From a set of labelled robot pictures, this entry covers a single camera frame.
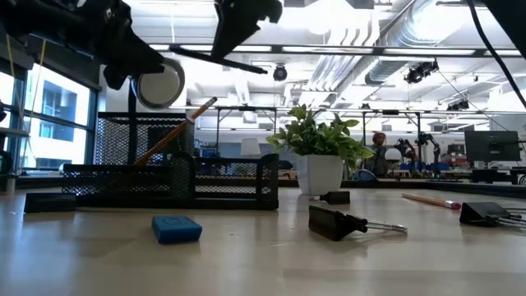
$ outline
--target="black cable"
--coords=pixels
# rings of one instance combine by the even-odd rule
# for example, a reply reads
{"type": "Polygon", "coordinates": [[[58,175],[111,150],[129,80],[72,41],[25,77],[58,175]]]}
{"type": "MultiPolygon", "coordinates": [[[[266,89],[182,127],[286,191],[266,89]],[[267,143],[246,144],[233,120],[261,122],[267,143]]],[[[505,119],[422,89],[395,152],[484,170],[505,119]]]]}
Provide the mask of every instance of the black cable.
{"type": "Polygon", "coordinates": [[[478,19],[477,11],[475,10],[475,5],[473,4],[473,0],[466,0],[466,3],[469,6],[469,11],[471,12],[471,17],[473,18],[473,23],[475,24],[475,28],[477,28],[477,32],[480,35],[480,38],[482,39],[482,42],[484,45],[486,45],[487,50],[490,51],[493,58],[496,60],[496,62],[501,66],[502,71],[504,72],[504,75],[508,79],[508,82],[511,85],[511,88],[513,88],[515,94],[520,99],[520,102],[523,104],[524,108],[526,109],[526,100],[524,99],[523,95],[520,93],[520,89],[515,83],[515,80],[511,76],[510,71],[508,70],[508,67],[506,64],[502,61],[502,58],[499,57],[499,54],[495,51],[493,46],[491,45],[490,41],[487,39],[486,34],[484,33],[484,30],[482,29],[482,25],[480,24],[480,20],[478,19]]]}
{"type": "MultiPolygon", "coordinates": [[[[505,128],[502,124],[498,123],[495,119],[491,118],[491,116],[489,116],[486,113],[484,113],[484,111],[479,109],[475,104],[471,103],[471,101],[468,99],[468,97],[466,95],[463,95],[462,93],[460,93],[460,91],[457,90],[456,87],[454,87],[454,85],[451,83],[451,81],[449,79],[447,79],[447,77],[444,76],[444,74],[442,74],[442,72],[440,70],[438,70],[438,72],[442,75],[442,77],[444,77],[444,80],[447,81],[447,83],[454,89],[454,91],[456,91],[457,94],[460,95],[460,97],[462,97],[462,99],[465,99],[466,102],[468,102],[470,105],[472,105],[480,114],[486,116],[487,119],[489,119],[490,121],[494,122],[497,126],[502,127],[505,131],[507,131],[507,132],[510,131],[509,129],[505,128]]],[[[524,143],[520,143],[520,145],[523,147],[523,151],[526,152],[526,150],[524,149],[524,143]]]]}

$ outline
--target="wooden stick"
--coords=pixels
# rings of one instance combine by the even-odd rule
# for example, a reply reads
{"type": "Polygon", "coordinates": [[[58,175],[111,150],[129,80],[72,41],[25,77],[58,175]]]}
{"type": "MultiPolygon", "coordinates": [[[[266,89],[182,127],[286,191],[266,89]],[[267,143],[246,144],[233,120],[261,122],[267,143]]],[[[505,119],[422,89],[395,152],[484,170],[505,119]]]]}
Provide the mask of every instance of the wooden stick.
{"type": "Polygon", "coordinates": [[[443,206],[445,208],[453,209],[453,210],[460,210],[460,208],[462,207],[456,201],[443,201],[443,200],[441,200],[439,198],[425,197],[425,196],[421,196],[421,195],[418,195],[418,194],[402,193],[402,197],[403,198],[408,198],[408,199],[414,200],[414,201],[426,202],[428,204],[432,204],[432,205],[436,205],[436,206],[443,206]]]}
{"type": "MultiPolygon", "coordinates": [[[[198,118],[201,114],[203,114],[212,104],[217,102],[217,98],[213,97],[212,99],[209,99],[208,102],[206,102],[204,105],[202,105],[192,116],[191,119],[195,120],[198,118]]],[[[175,127],[168,135],[166,135],[161,141],[157,142],[153,147],[151,147],[146,153],[140,157],[133,165],[145,165],[150,157],[154,155],[155,153],[161,151],[164,149],[173,139],[175,139],[176,136],[178,136],[182,131],[184,130],[185,126],[187,125],[187,122],[184,121],[181,124],[179,124],[177,127],[175,127]]]]}

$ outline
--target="green leaves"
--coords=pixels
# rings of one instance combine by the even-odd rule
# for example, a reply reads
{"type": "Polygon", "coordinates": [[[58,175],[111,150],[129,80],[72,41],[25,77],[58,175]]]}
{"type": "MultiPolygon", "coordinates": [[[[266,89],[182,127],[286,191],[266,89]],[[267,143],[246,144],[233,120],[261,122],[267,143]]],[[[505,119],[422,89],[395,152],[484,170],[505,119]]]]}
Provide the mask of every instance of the green leaves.
{"type": "Polygon", "coordinates": [[[292,110],[288,111],[288,115],[292,115],[298,120],[305,119],[307,116],[307,106],[303,104],[302,107],[293,108],[292,110]]]}
{"type": "Polygon", "coordinates": [[[344,122],[345,127],[356,127],[360,122],[356,119],[349,119],[348,121],[344,122]]]}
{"type": "Polygon", "coordinates": [[[299,155],[338,155],[351,168],[356,167],[359,160],[374,155],[374,152],[350,137],[350,127],[355,127],[360,122],[355,119],[342,121],[335,113],[335,119],[328,126],[325,123],[316,125],[314,117],[325,110],[313,113],[307,111],[304,104],[288,112],[297,120],[280,128],[279,132],[269,136],[267,141],[275,151],[288,149],[299,155]]]}

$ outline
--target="black block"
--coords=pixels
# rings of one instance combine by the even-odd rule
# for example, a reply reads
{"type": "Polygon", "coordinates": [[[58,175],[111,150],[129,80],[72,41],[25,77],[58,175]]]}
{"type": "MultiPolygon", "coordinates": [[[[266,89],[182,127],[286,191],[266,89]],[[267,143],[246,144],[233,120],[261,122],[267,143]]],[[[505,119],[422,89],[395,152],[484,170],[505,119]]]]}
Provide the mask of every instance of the black block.
{"type": "Polygon", "coordinates": [[[495,202],[465,202],[460,212],[460,223],[482,227],[496,227],[498,218],[511,218],[509,211],[495,202]]]}
{"type": "Polygon", "coordinates": [[[74,211],[75,209],[75,194],[46,192],[25,195],[25,213],[74,211]]]}
{"type": "Polygon", "coordinates": [[[327,201],[330,205],[347,205],[351,202],[351,193],[344,192],[328,192],[320,196],[320,201],[327,201]]]}
{"type": "Polygon", "coordinates": [[[309,229],[335,242],[355,230],[367,232],[367,228],[353,217],[318,206],[309,206],[309,229]]]}

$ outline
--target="potted plant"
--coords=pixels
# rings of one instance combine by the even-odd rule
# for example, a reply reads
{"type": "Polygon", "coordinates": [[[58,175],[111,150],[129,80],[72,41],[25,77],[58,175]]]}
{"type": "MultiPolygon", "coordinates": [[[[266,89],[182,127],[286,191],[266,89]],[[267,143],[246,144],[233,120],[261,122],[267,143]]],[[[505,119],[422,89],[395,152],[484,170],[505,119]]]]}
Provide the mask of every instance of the potted plant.
{"type": "Polygon", "coordinates": [[[361,141],[350,137],[349,128],[359,124],[358,120],[342,121],[335,113],[329,126],[316,124],[314,116],[320,111],[307,111],[305,104],[293,108],[288,115],[296,120],[286,126],[287,130],[280,128],[279,133],[267,138],[275,151],[288,149],[299,155],[298,183],[302,193],[308,195],[339,190],[344,163],[354,171],[358,160],[374,155],[361,141]]]}

